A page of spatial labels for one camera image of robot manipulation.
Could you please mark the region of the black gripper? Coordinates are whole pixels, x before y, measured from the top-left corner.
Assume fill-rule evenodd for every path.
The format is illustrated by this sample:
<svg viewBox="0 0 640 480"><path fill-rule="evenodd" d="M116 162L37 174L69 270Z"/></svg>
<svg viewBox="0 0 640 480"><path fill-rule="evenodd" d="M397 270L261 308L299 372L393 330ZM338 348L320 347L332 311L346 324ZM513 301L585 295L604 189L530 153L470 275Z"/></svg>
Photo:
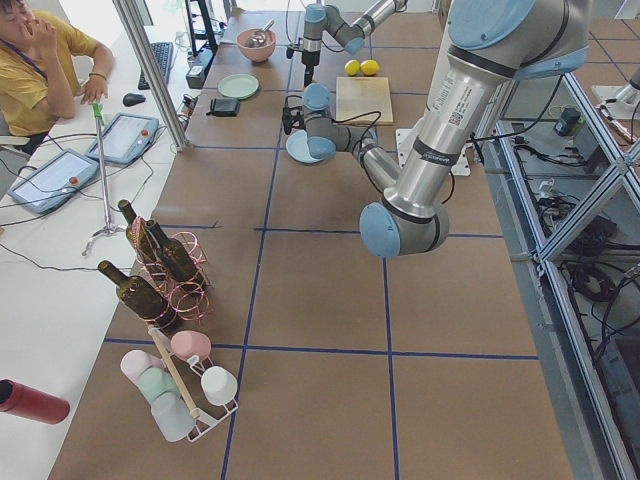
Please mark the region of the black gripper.
<svg viewBox="0 0 640 480"><path fill-rule="evenodd" d="M303 50L301 55L302 63L305 65L304 86L314 82L315 67L319 65L320 51Z"/></svg>
<svg viewBox="0 0 640 480"><path fill-rule="evenodd" d="M296 114L296 122L294 124L294 130L305 130L305 109L302 105L290 107L292 111Z"/></svg>

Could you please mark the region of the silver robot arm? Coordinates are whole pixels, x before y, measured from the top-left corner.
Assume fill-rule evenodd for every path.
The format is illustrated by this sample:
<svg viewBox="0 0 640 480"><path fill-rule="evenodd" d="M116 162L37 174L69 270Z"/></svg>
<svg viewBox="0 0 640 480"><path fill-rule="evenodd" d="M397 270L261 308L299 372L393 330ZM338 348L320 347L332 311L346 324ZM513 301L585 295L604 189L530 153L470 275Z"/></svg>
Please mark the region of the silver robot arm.
<svg viewBox="0 0 640 480"><path fill-rule="evenodd" d="M347 53L355 55L364 47L365 39L383 21L392 14L403 12L406 7L407 1L378 1L352 24L348 24L334 5L310 4L306 6L302 36L287 50L289 58L292 57L294 51L301 53L301 62L304 65L304 87L308 87L313 81L314 70L320 63L325 33Z"/></svg>
<svg viewBox="0 0 640 480"><path fill-rule="evenodd" d="M381 258L438 248L449 221L437 195L473 138L497 87L510 80L558 76L586 60L592 16L589 1L455 1L447 17L447 69L414 127L406 162L398 165L366 127L345 125L329 109L329 91L312 80L325 34L355 54L379 24L406 6L380 1L347 24L332 5L305 9L299 43L305 66L304 94L297 114L284 113L286 130L301 128L310 155L319 160L351 153L380 189L381 198L360 215L359 230L369 252Z"/></svg>

